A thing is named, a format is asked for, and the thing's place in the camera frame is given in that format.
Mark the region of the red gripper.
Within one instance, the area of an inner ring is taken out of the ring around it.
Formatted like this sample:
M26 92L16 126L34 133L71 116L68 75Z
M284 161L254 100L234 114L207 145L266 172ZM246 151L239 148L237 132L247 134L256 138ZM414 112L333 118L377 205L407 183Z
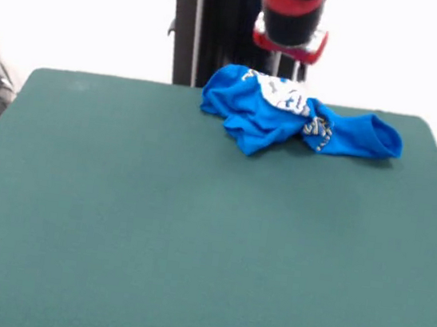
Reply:
M305 82L307 65L314 65L324 52L329 33L317 26L309 41L298 46L282 46L272 41L266 34L264 14L260 12L253 27L252 39L257 46L269 52L275 52L272 64L272 75L280 75L282 54L298 61L296 63L295 80Z

